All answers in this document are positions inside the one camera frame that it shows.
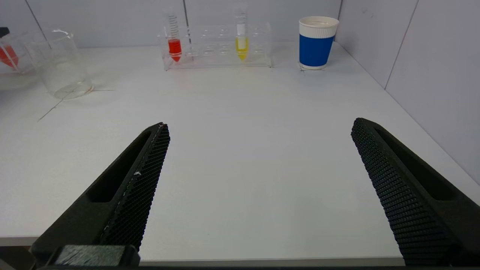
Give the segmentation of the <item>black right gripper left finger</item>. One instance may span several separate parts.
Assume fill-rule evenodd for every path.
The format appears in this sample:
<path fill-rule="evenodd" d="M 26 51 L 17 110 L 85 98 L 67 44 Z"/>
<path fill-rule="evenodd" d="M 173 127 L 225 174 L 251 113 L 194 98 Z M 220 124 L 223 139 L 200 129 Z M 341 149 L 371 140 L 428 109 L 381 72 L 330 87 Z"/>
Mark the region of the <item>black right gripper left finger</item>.
<path fill-rule="evenodd" d="M 170 143 L 168 125 L 135 140 L 31 245 L 34 270 L 133 270 Z"/>

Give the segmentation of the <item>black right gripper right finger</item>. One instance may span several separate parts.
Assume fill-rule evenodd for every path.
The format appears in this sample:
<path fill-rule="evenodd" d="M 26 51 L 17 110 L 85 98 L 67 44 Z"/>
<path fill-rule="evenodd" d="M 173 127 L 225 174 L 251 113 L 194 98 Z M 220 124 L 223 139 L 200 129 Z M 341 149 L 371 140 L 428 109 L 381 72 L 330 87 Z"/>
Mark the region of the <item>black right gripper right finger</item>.
<path fill-rule="evenodd" d="M 408 267 L 478 267 L 480 208 L 381 125 L 356 118 L 351 138 Z"/>

